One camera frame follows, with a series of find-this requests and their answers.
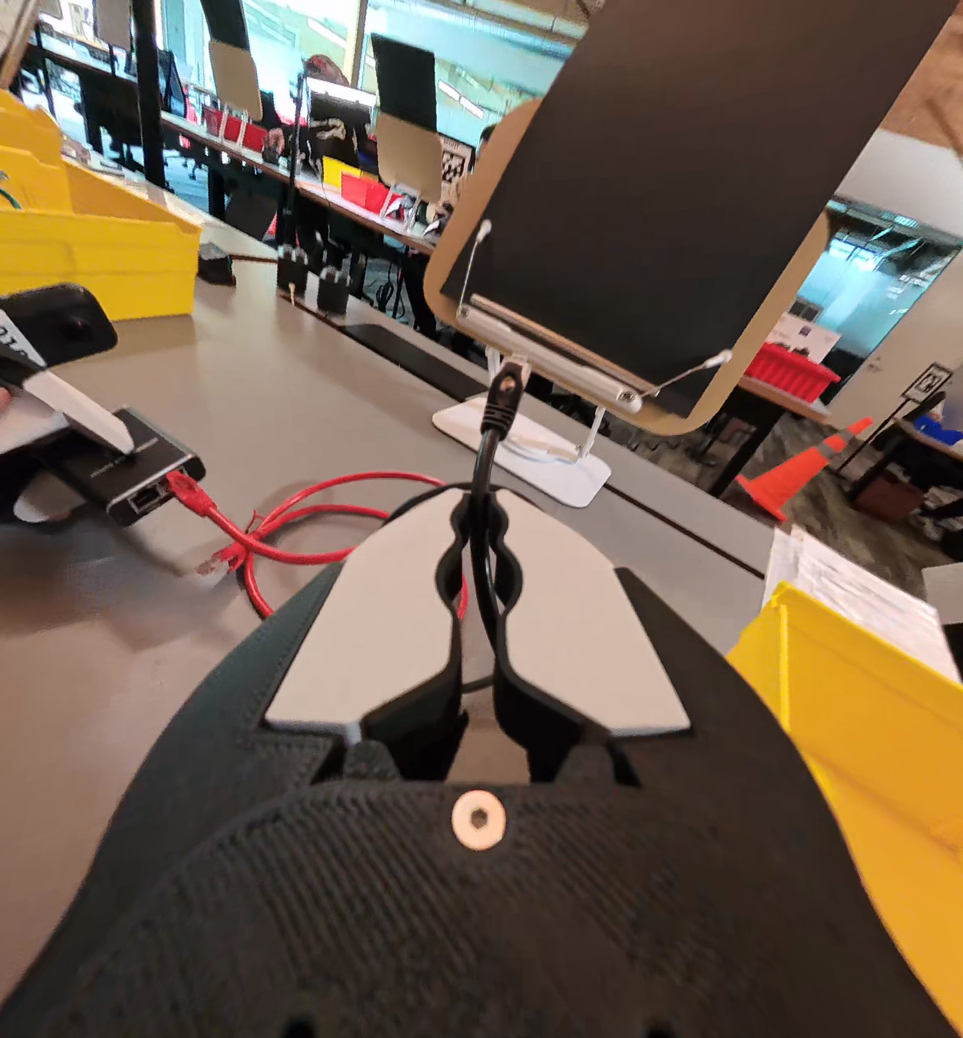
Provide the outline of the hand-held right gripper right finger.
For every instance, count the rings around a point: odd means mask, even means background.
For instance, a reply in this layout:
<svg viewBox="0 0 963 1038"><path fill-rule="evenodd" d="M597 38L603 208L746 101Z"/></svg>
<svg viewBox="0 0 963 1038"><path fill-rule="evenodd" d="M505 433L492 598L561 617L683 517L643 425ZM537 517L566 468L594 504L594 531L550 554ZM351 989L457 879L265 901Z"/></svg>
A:
<svg viewBox="0 0 963 1038"><path fill-rule="evenodd" d="M577 746L689 733L692 722L623 584L591 542L524 497L488 500L497 720L534 783Z"/></svg>

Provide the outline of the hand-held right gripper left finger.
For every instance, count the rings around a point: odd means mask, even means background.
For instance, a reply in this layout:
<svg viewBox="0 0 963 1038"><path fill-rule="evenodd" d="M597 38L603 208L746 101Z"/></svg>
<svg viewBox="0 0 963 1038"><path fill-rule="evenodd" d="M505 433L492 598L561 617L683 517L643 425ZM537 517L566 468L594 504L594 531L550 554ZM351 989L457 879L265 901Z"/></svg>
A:
<svg viewBox="0 0 963 1038"><path fill-rule="evenodd" d="M357 547L264 711L265 727L382 744L402 776L444 780L462 707L463 551L469 495L436 488Z"/></svg>

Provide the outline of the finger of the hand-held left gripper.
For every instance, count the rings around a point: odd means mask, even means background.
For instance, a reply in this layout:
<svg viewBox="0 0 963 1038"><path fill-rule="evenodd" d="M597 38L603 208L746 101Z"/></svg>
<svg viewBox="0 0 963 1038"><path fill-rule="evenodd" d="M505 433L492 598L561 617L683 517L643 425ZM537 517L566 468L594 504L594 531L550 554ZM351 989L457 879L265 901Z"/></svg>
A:
<svg viewBox="0 0 963 1038"><path fill-rule="evenodd" d="M23 524L58 524L82 512L88 502L62 479L42 469L12 506L12 517Z"/></svg>
<svg viewBox="0 0 963 1038"><path fill-rule="evenodd" d="M25 381L0 412L0 457L66 430L122 456L136 449L119 417L46 370Z"/></svg>

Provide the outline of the yellow bin with stepped rim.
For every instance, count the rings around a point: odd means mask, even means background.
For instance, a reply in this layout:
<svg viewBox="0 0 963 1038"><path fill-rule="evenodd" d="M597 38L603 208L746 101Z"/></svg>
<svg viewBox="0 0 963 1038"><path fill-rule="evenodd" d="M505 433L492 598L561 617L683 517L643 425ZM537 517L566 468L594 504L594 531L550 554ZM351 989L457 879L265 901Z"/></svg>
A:
<svg viewBox="0 0 963 1038"><path fill-rule="evenodd" d="M63 153L50 115L0 88L0 296L74 283L113 321L190 315L202 221Z"/></svg>

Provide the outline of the black network splitter box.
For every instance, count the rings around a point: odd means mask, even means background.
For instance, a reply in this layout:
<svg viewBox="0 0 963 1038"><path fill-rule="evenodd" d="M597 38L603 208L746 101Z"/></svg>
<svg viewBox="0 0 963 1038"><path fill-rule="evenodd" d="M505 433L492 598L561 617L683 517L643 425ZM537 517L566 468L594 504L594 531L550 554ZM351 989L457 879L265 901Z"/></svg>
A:
<svg viewBox="0 0 963 1038"><path fill-rule="evenodd" d="M118 453L68 430L34 445L34 458L81 500L120 527L130 527L174 500L167 480L178 471L201 481L207 468L194 450L169 437L137 411L119 408L112 413L134 440L130 454Z"/></svg>

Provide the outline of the grey desk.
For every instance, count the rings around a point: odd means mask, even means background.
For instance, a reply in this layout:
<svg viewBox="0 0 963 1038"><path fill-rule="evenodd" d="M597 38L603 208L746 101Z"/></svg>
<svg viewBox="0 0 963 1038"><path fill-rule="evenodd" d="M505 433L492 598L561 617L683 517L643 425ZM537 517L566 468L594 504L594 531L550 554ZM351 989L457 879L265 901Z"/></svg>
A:
<svg viewBox="0 0 963 1038"><path fill-rule="evenodd" d="M245 523L308 485L359 471L467 479L472 455L433 426L450 400L280 300L273 266L198 282L192 315L123 322L119 344L62 371L132 406L207 465ZM583 510L521 490L637 573L726 653L760 609L771 535L615 444ZM0 1002L38 955L153 742L258 625L233 578L195 575L222 538L178 504L130 531L95 518L0 525Z"/></svg>

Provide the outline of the black pole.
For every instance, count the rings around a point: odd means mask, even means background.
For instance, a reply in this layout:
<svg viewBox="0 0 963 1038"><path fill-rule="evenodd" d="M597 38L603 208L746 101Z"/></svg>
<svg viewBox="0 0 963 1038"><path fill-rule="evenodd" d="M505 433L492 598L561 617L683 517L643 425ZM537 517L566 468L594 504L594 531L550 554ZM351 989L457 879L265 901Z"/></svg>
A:
<svg viewBox="0 0 963 1038"><path fill-rule="evenodd" d="M153 186L167 188L161 125L160 52L156 40L154 1L130 1L137 79L137 105L143 169Z"/></svg>

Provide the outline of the red bin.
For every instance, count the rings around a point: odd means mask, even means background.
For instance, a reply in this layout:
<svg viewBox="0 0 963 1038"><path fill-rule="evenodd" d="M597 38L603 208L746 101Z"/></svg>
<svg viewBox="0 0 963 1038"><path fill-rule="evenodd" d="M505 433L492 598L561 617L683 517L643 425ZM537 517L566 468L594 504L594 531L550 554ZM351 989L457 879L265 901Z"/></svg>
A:
<svg viewBox="0 0 963 1038"><path fill-rule="evenodd" d="M262 154L267 143L267 131L260 125L248 122L229 109L217 109L211 105L201 109L201 116L209 136Z"/></svg>
<svg viewBox="0 0 963 1038"><path fill-rule="evenodd" d="M341 197L374 216L383 216L390 198L390 190L377 179L343 171L341 174Z"/></svg>
<svg viewBox="0 0 963 1038"><path fill-rule="evenodd" d="M762 344L745 375L807 404L840 383L840 375L833 370L785 345L769 342Z"/></svg>

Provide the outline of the orange traffic cone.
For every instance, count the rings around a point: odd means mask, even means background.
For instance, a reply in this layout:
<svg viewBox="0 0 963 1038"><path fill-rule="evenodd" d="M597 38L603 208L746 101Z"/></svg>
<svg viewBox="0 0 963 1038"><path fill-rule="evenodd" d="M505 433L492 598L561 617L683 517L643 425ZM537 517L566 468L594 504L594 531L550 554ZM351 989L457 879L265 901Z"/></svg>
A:
<svg viewBox="0 0 963 1038"><path fill-rule="evenodd" d="M777 523L787 522L783 506L802 491L813 479L822 473L829 463L871 426L872 419L865 417L858 422L849 425L815 444L811 448L802 450L797 456L787 459L755 479L737 475L734 484L747 495L761 512L772 517Z"/></svg>

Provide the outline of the paper sheet in plastic sleeve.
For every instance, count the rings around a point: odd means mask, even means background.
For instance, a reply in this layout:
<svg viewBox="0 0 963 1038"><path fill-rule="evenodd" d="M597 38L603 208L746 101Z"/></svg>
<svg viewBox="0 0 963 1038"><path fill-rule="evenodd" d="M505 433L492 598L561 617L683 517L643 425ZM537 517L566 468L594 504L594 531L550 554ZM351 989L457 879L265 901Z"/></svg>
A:
<svg viewBox="0 0 963 1038"><path fill-rule="evenodd" d="M761 604L767 605L783 582L962 684L931 604L850 562L802 528L774 530Z"/></svg>

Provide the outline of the black and tan board stand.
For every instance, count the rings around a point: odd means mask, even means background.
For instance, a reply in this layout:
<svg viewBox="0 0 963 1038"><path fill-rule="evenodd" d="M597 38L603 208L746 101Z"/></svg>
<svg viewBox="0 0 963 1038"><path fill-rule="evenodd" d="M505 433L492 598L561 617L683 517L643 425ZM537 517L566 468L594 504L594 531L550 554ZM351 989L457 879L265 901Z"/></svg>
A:
<svg viewBox="0 0 963 1038"><path fill-rule="evenodd" d="M390 187L410 189L439 204L443 144L436 126L435 56L414 45L372 33L378 110L378 169Z"/></svg>
<svg viewBox="0 0 963 1038"><path fill-rule="evenodd" d="M215 94L251 122L260 121L262 91L242 2L201 1L200 4L207 22Z"/></svg>

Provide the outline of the plain yellow bin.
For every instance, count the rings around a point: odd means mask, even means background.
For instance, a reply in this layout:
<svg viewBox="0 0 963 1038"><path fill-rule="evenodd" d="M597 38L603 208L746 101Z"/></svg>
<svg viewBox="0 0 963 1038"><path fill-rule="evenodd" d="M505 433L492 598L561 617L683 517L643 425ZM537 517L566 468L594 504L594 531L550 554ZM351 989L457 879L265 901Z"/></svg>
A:
<svg viewBox="0 0 963 1038"><path fill-rule="evenodd" d="M963 686L786 582L728 660L799 748L878 914L963 1036Z"/></svg>

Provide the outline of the brown bag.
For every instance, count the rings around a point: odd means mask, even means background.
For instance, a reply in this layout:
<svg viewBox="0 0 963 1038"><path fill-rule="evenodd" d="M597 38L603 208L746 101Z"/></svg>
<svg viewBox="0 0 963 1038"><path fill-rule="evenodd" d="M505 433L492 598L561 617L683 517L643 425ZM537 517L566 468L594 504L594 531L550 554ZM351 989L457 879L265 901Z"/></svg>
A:
<svg viewBox="0 0 963 1038"><path fill-rule="evenodd" d="M886 471L879 474L854 498L858 512L883 523L904 522L925 503L927 493Z"/></svg>

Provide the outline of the large black board on stand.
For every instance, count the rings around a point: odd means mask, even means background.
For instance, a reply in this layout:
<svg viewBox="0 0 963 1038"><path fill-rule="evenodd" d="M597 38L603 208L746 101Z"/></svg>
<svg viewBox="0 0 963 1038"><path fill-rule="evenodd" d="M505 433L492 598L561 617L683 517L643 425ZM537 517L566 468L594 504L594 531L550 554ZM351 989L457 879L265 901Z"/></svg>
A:
<svg viewBox="0 0 963 1038"><path fill-rule="evenodd" d="M605 2L481 149L437 318L650 434L707 424L957 2Z"/></svg>

